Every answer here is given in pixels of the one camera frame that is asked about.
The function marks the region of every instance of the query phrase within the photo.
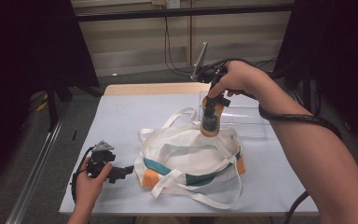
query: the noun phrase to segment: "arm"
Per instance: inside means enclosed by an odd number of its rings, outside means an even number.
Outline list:
[[[224,89],[244,90],[254,95],[269,113],[311,115],[257,68],[230,62],[227,69],[209,97]],[[358,166],[339,138],[318,125],[273,120],[270,123],[287,160],[318,206],[322,222],[358,223]]]
[[[80,170],[86,169],[89,160],[90,158],[84,160]],[[68,220],[68,224],[89,223],[92,208],[101,193],[103,182],[109,175],[111,169],[112,163],[108,162],[96,178],[89,177],[87,171],[81,172],[78,175],[76,183],[76,205],[74,213]]]

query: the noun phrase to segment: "table surface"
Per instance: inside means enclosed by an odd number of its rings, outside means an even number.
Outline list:
[[[115,149],[117,167],[133,165],[141,149],[138,132],[143,128],[158,129],[174,112],[188,106],[200,112],[200,100],[210,86],[202,83],[160,83],[111,85],[106,88],[89,134],[79,153],[76,167],[89,147],[101,140]],[[257,108],[258,102],[233,96],[230,107]],[[185,123],[183,116],[175,124]],[[136,173],[119,179],[116,184],[103,184],[93,214],[112,216],[283,216],[304,191],[284,156],[282,147],[267,122],[258,122],[263,136],[243,135],[243,158],[246,173],[241,175],[242,195],[231,209],[216,209],[181,195],[162,194],[155,199],[151,188],[142,188]],[[61,213],[70,214],[75,207],[68,181]],[[211,197],[232,201],[238,190],[233,178],[214,189]],[[296,210],[298,215],[318,214],[314,201],[307,198]]]

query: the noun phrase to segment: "clear plastic container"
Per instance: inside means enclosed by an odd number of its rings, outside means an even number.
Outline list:
[[[199,121],[202,121],[202,99],[206,94],[207,92],[200,93]],[[269,125],[269,122],[260,117],[258,105],[248,103],[246,100],[231,102],[229,107],[224,108],[220,117],[220,128],[233,127],[240,137],[264,138],[266,125]]]

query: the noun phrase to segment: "white bag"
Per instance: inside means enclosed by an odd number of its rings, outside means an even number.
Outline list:
[[[188,124],[172,126],[186,113],[191,113]],[[242,141],[233,128],[220,130],[216,137],[202,135],[195,117],[196,110],[186,107],[173,114],[162,129],[142,129],[142,150],[134,163],[135,172],[142,187],[153,187],[151,194],[156,198],[161,192],[182,194],[215,208],[228,209],[241,196],[240,174],[245,172]],[[194,192],[235,176],[239,185],[233,203],[220,203]]]

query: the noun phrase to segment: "hand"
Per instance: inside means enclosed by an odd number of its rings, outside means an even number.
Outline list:
[[[97,198],[102,191],[103,182],[106,180],[106,177],[109,175],[109,172],[112,169],[112,163],[108,162],[96,178],[91,178],[88,176],[86,171],[87,163],[89,160],[90,157],[87,157],[84,160],[80,168],[81,171],[84,171],[81,172],[77,177],[76,204],[84,204],[93,207],[95,201],[97,201]]]
[[[254,88],[261,77],[266,74],[247,63],[240,61],[231,61],[225,64],[228,72],[220,78],[220,81],[209,91],[208,97],[214,98],[226,89],[228,96],[232,96],[235,91],[246,91],[254,94]]]

